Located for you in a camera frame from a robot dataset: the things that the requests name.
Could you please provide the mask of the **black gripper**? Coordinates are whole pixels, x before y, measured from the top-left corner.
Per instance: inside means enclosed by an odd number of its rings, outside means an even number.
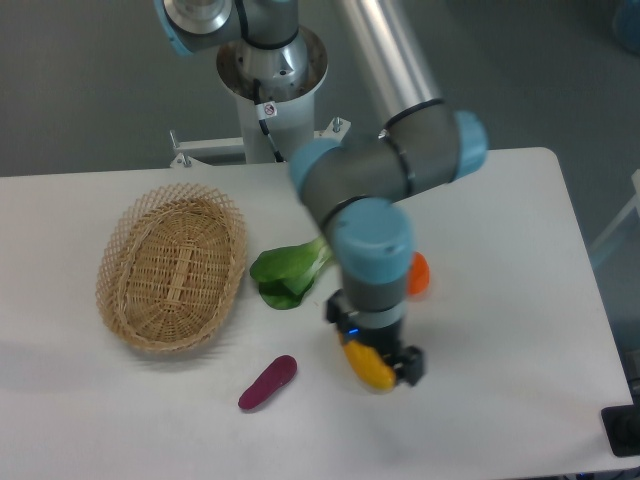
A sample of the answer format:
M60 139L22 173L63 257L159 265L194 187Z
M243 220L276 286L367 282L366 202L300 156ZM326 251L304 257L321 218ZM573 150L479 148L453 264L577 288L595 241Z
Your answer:
M330 324L339 325L341 342L356 342L373 348L392 369L395 384L414 387L426 372L424 351L414 345L402 347L400 339L402 318L396 317L386 325L375 325L365 320L362 312L350 312L350 303L342 289L336 290L326 302L325 318Z

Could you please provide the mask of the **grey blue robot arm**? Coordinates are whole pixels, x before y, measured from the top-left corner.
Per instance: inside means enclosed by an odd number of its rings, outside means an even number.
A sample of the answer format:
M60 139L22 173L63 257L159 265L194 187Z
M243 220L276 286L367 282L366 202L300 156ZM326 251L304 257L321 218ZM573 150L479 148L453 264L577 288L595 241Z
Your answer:
M478 118L452 110L393 1L336 5L384 125L360 147L335 120L314 130L314 95L328 60L294 1L158 1L155 11L182 55L216 48L218 76L236 101L250 163L283 162L300 201L341 270L326 317L357 376L388 391L417 383L425 358L400 340L412 229L397 202L477 171L487 155Z

